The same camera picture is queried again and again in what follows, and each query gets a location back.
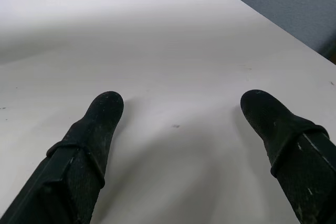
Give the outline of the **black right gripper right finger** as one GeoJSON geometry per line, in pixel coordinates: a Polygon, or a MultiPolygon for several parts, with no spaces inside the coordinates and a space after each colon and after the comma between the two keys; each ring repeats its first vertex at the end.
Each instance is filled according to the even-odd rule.
{"type": "Polygon", "coordinates": [[[335,145],[326,129],[262,90],[245,92],[240,107],[299,222],[335,223],[335,145]]]}

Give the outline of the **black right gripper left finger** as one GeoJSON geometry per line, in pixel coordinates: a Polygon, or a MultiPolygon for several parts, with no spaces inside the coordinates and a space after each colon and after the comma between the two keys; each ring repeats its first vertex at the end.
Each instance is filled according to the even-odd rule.
{"type": "Polygon", "coordinates": [[[105,185],[123,108],[123,98],[114,91],[97,96],[83,118],[47,151],[1,223],[89,223],[105,185]]]}

